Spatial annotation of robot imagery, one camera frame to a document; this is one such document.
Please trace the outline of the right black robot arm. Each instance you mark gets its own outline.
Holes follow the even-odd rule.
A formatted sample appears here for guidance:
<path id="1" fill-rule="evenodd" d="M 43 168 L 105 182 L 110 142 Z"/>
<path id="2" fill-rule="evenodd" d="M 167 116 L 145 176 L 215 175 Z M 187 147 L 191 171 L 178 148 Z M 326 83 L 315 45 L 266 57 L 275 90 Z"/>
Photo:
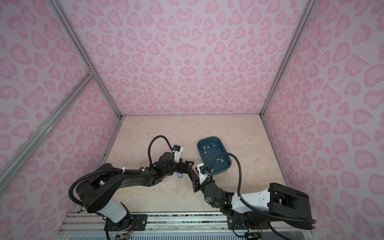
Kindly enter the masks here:
<path id="1" fill-rule="evenodd" d="M 309 195 L 278 183 L 253 194 L 226 192 L 214 180 L 197 187 L 208 204 L 219 209 L 232 229 L 255 229 L 271 222 L 284 222 L 294 228 L 311 230 L 312 217 Z"/>

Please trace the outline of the aluminium frame strut left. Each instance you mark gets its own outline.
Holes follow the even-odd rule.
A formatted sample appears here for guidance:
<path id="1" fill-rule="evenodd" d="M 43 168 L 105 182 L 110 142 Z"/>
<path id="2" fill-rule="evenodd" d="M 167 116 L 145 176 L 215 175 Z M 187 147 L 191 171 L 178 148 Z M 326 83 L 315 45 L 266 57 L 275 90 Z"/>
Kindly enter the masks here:
<path id="1" fill-rule="evenodd" d="M 1 193 L 5 191 L 12 180 L 22 170 L 31 155 L 41 146 L 47 136 L 56 127 L 59 121 L 77 101 L 88 85 L 94 80 L 94 71 L 89 71 L 77 84 L 68 96 L 55 108 L 52 114 L 34 132 L 31 138 L 13 156 L 10 163 L 1 172 Z"/>

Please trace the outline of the teal plastic tray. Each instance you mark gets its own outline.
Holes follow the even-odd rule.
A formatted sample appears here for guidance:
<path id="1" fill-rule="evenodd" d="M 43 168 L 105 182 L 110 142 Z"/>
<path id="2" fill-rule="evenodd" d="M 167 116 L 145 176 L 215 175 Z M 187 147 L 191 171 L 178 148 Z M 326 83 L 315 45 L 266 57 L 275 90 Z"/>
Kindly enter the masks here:
<path id="1" fill-rule="evenodd" d="M 210 146 L 212 144 L 216 144 L 216 150 L 212 151 L 210 149 L 203 149 L 203 146 Z M 202 159 L 202 162 L 210 167 L 214 159 L 220 154 L 226 153 L 227 150 L 224 147 L 222 141 L 218 137 L 208 137 L 202 140 L 199 140 L 197 143 L 197 148 Z M 226 172 L 232 165 L 232 160 L 229 156 L 224 155 L 216 160 L 213 166 L 213 175 L 221 174 Z"/>

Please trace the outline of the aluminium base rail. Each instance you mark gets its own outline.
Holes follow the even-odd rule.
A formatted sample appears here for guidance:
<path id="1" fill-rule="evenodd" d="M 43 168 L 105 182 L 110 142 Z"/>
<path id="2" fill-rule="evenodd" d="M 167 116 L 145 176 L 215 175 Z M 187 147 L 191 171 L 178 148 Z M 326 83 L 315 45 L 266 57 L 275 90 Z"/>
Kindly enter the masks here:
<path id="1" fill-rule="evenodd" d="M 247 233 L 220 212 L 134 213 L 132 230 L 106 233 L 105 221 L 85 211 L 67 214 L 58 240 L 238 240 Z"/>

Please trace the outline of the black stapler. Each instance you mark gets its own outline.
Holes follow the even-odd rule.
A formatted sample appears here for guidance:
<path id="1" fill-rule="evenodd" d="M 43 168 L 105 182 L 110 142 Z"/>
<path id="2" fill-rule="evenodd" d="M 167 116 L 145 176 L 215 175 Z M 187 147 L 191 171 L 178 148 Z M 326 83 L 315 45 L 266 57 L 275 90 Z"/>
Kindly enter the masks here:
<path id="1" fill-rule="evenodd" d="M 201 190 L 200 179 L 196 171 L 193 169 L 194 162 L 185 161 L 185 162 L 180 162 L 179 164 L 181 167 L 180 173 L 187 174 L 189 176 L 193 185 L 194 193 L 200 191 Z"/>

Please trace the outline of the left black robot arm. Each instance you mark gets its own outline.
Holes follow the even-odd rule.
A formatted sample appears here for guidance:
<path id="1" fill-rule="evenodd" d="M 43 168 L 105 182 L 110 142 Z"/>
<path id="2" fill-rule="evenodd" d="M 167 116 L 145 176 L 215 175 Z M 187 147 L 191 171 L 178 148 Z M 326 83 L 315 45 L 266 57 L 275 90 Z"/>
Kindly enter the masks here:
<path id="1" fill-rule="evenodd" d="M 194 162 L 175 161 L 175 155 L 164 153 L 159 160 L 138 170 L 119 169 L 112 164 L 103 164 L 96 171 L 77 179 L 69 188 L 69 198 L 84 207 L 88 213 L 105 218 L 105 231 L 114 224 L 116 230 L 132 230 L 133 217 L 123 203 L 113 199 L 121 188 L 152 187 L 161 183 L 173 173 L 187 174 L 193 185 L 199 184 L 199 177 L 193 169 Z"/>

